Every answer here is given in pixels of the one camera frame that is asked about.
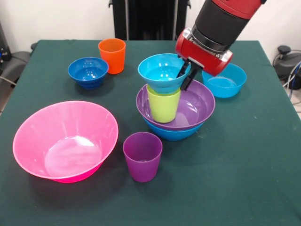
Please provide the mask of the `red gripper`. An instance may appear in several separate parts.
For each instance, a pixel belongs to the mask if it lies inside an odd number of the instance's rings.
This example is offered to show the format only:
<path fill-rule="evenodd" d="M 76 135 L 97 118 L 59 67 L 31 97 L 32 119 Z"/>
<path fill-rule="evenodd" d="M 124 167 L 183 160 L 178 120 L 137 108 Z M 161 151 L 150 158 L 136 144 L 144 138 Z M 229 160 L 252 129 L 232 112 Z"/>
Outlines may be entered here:
<path fill-rule="evenodd" d="M 189 65 L 195 66 L 183 81 L 180 87 L 181 91 L 186 91 L 188 89 L 198 73 L 199 68 L 212 76 L 216 76 L 225 69 L 233 57 L 233 53 L 230 50 L 226 50 L 222 53 L 215 53 L 199 45 L 189 27 L 185 28 L 178 37 L 175 52 L 178 57 L 182 58 L 184 61 L 183 66 L 177 74 L 177 78 L 185 74 Z"/>

